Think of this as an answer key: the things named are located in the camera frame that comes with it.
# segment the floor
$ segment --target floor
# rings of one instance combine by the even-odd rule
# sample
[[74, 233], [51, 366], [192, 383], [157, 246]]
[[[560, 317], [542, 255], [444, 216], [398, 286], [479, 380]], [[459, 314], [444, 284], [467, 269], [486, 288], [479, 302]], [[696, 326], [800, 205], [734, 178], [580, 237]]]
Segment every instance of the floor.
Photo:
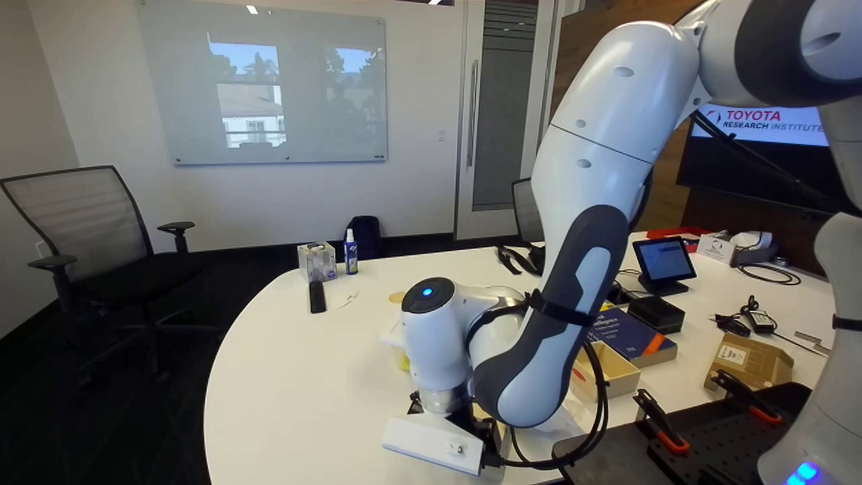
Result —
[[[486, 244], [419, 237], [384, 244], [386, 256], [427, 255]], [[71, 322], [44, 311], [0, 339], [0, 482], [2, 485], [208, 485], [202, 453], [202, 396], [222, 335], [249, 300], [280, 272], [296, 268], [293, 248], [208, 255], [202, 284], [181, 295], [195, 302], [210, 335], [179, 335], [164, 342], [169, 380], [157, 383], [146, 348], [129, 348], [97, 372], [75, 380], [75, 361], [109, 335], [97, 319]]]

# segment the black office chair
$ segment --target black office chair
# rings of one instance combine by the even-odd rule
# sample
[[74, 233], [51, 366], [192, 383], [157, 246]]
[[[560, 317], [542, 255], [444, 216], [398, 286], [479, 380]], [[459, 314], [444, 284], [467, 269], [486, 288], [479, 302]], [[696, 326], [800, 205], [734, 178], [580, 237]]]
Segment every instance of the black office chair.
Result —
[[179, 255], [153, 255], [141, 211], [117, 167], [75, 167], [0, 180], [2, 191], [24, 221], [44, 237], [51, 256], [31, 263], [54, 272], [60, 306], [74, 323], [134, 307], [133, 326], [122, 326], [122, 339], [99, 348], [79, 366], [79, 380], [90, 383], [99, 365], [146, 337], [150, 342], [150, 372], [164, 380], [161, 333], [215, 333], [215, 326], [168, 323], [153, 306], [192, 284], [199, 263], [190, 256], [186, 229], [192, 221], [159, 228], [176, 237]]

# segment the desk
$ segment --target desk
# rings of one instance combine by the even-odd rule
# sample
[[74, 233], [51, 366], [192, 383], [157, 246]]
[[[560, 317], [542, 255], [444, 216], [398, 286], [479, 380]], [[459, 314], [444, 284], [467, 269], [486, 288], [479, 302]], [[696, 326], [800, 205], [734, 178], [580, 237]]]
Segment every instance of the desk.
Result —
[[[806, 329], [832, 345], [829, 286], [769, 286], [735, 269], [693, 256], [699, 280], [668, 298], [687, 311], [677, 361], [645, 369], [642, 385], [674, 414], [716, 399], [703, 374], [722, 339], [715, 314], [735, 314], [750, 295], [778, 322], [785, 335]], [[215, 485], [268, 482], [537, 482], [548, 476], [497, 469], [467, 478], [381, 449], [389, 419], [406, 410], [412, 383], [394, 366], [381, 339], [398, 306], [392, 295], [424, 277], [444, 275], [460, 286], [537, 288], [537, 277], [510, 275], [490, 248], [361, 263], [361, 272], [326, 284], [330, 314], [308, 314], [308, 284], [300, 272], [274, 277], [235, 322], [212, 361], [206, 396], [206, 455]], [[825, 360], [781, 339], [794, 360], [794, 380], [815, 385]], [[565, 414], [588, 428], [594, 405], [565, 399]], [[630, 424], [630, 396], [611, 399], [611, 427]], [[549, 453], [552, 440], [529, 440]]]

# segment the wall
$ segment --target wall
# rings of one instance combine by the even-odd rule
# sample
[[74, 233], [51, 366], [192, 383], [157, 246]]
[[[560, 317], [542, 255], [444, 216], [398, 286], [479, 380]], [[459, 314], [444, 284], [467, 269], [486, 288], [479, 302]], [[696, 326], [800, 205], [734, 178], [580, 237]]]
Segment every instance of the wall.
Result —
[[396, 0], [270, 0], [389, 26], [386, 166], [172, 167], [134, 11], [141, 0], [31, 0], [80, 166], [118, 166], [149, 221], [192, 220], [195, 248], [342, 237], [355, 213], [386, 236], [454, 233], [463, 9]]
[[[75, 155], [63, 123], [28, 0], [0, 4], [0, 178], [74, 167]], [[39, 236], [0, 198], [0, 337], [54, 300], [45, 272], [31, 269]]]

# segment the bottle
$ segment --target bottle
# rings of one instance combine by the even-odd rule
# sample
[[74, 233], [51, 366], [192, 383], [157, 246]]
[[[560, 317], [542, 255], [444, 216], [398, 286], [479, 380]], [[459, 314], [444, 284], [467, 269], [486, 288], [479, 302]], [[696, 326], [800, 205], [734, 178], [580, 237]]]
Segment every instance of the bottle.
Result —
[[348, 237], [344, 237], [344, 272], [348, 275], [359, 272], [359, 246], [355, 246], [354, 229], [348, 229]]

